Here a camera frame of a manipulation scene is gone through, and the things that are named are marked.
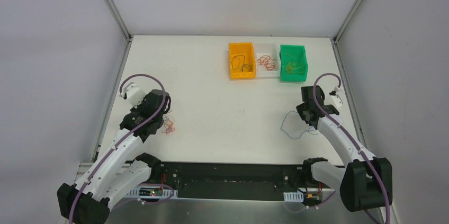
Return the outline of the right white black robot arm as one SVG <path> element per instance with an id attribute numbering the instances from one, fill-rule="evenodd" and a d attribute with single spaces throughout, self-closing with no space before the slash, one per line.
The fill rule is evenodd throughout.
<path id="1" fill-rule="evenodd" d="M 302 103 L 296 110 L 306 124 L 314 127 L 332 145 L 344 167 L 338 168 L 323 157 L 303 161 L 300 181 L 313 187 L 329 186 L 340 194 L 350 212 L 390 206 L 392 203 L 392 166 L 387 158 L 378 158 L 343 128 L 339 111 L 325 105 L 319 86 L 301 88 Z"/>

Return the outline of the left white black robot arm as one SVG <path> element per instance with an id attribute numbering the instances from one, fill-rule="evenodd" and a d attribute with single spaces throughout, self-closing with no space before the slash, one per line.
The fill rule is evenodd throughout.
<path id="1" fill-rule="evenodd" d="M 163 126 L 170 109 L 168 93 L 138 89 L 126 93 L 132 104 L 114 139 L 98 160 L 74 184 L 57 191 L 61 215 L 70 223 L 105 223 L 113 207 L 138 184 L 161 179 L 160 159 L 137 150 Z"/>

